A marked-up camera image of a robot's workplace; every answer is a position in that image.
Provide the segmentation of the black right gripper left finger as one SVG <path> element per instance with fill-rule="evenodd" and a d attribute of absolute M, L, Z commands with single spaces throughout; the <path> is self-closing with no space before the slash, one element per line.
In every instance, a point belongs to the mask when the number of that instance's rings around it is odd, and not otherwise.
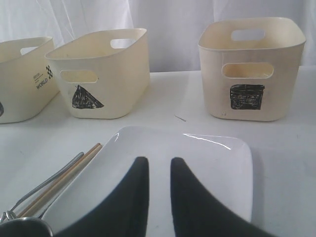
<path fill-rule="evenodd" d="M 113 191 L 58 237 L 144 237 L 149 212 L 149 161 L 137 157 Z"/>

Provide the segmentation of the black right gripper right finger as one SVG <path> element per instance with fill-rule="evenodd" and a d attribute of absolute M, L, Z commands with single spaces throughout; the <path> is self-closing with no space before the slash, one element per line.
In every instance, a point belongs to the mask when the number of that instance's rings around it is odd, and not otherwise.
<path fill-rule="evenodd" d="M 177 237 L 270 237 L 216 199 L 182 158 L 170 166 L 171 209 Z"/>

